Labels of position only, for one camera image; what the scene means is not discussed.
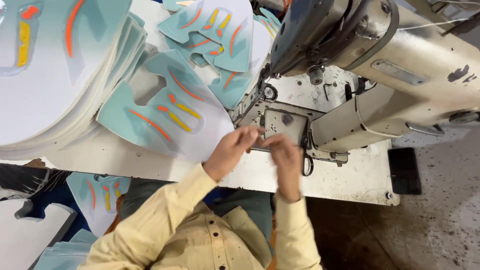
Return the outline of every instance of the sleeve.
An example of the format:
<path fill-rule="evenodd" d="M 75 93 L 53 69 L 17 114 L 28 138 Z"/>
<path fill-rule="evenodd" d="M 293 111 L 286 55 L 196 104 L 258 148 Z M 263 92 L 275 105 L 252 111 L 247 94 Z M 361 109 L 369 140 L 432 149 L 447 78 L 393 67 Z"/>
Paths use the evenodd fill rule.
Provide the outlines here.
<path fill-rule="evenodd" d="M 280 194 L 276 203 L 277 270 L 322 270 L 305 198 L 287 202 Z"/>
<path fill-rule="evenodd" d="M 77 270 L 143 270 L 216 186 L 198 164 L 181 182 L 161 187 L 113 232 L 95 241 Z"/>

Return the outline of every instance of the industrial sewing machine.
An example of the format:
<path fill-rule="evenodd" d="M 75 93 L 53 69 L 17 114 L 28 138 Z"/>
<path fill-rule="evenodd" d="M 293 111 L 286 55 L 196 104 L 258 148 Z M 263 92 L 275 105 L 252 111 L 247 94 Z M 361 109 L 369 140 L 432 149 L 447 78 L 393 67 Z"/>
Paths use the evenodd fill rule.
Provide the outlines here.
<path fill-rule="evenodd" d="M 294 0 L 271 64 L 232 121 L 248 125 L 261 116 L 261 125 L 298 139 L 311 169 L 312 159 L 346 163 L 352 149 L 412 131 L 442 136 L 438 123 L 475 121 L 480 51 L 437 26 L 416 27 L 429 23 L 393 0 Z M 325 114 L 276 102 L 281 93 L 266 83 L 306 73 L 319 85 L 330 65 L 383 86 Z"/>

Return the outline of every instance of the person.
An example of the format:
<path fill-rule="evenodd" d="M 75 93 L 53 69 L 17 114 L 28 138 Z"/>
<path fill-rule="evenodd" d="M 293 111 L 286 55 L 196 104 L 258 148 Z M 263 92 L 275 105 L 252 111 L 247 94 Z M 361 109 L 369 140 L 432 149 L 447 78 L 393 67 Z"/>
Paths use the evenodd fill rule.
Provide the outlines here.
<path fill-rule="evenodd" d="M 140 184 L 130 199 L 147 194 L 141 203 L 133 204 L 128 192 L 122 208 L 131 213 L 122 217 L 120 211 L 121 222 L 113 232 L 95 241 L 86 261 L 77 269 L 266 269 L 272 259 L 268 243 L 272 228 L 269 194 L 239 190 L 213 211 L 202 202 L 257 142 L 262 147 L 270 146 L 276 165 L 277 269 L 321 270 L 305 199 L 300 193 L 301 150 L 285 135 L 262 140 L 261 132 L 255 126 L 244 126 L 224 136 L 210 158 L 196 165 L 179 183 L 163 184 L 159 189 L 152 189 L 150 183 Z M 265 214 L 265 209 L 270 209 L 270 215 Z"/>

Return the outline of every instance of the beige shirt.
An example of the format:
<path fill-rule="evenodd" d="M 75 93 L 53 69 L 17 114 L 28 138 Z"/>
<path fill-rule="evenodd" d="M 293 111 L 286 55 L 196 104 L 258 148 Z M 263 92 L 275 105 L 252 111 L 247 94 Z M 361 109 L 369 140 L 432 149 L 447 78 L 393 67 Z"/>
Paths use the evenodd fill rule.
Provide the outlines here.
<path fill-rule="evenodd" d="M 99 238 L 77 270 L 260 270 L 272 257 L 262 232 L 237 207 L 216 216 L 201 201 L 215 188 L 197 165 L 181 182 L 156 191 L 114 232 Z M 279 270 L 321 270 L 305 199 L 276 196 Z"/>

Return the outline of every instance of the white table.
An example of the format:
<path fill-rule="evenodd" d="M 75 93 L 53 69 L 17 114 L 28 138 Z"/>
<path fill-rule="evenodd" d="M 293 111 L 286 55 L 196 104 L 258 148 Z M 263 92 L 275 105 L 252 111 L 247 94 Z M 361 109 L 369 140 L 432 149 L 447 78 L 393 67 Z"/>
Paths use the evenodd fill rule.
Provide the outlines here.
<path fill-rule="evenodd" d="M 149 32 L 147 42 L 162 50 L 160 37 L 154 36 L 157 3 L 149 0 L 135 0 L 132 10 L 141 16 Z M 355 75 L 336 67 L 327 68 L 324 80 L 336 87 L 328 86 L 329 101 L 325 99 L 323 86 L 312 86 L 306 75 L 271 79 L 269 83 L 279 92 L 278 101 L 293 105 L 330 111 L 345 102 L 346 82 L 356 88 Z M 155 85 L 158 79 L 151 79 L 146 84 Z M 385 193 L 393 194 L 388 166 L 387 150 L 390 141 L 370 145 L 365 149 L 350 151 L 348 163 L 338 167 L 336 163 L 314 160 L 314 171 L 302 179 L 304 195 L 330 199 L 367 202 L 382 205 L 398 205 L 399 195 L 387 199 Z M 25 161 L 0 161 L 2 163 L 24 165 Z M 141 177 L 167 181 L 179 181 L 195 164 L 166 157 L 136 146 L 112 132 L 103 129 L 96 137 L 66 150 L 60 150 L 42 161 L 48 168 L 59 170 L 109 174 L 118 176 Z M 277 189 L 276 173 L 270 154 L 252 151 L 244 154 L 238 166 L 228 175 L 221 186 L 275 192 Z"/>

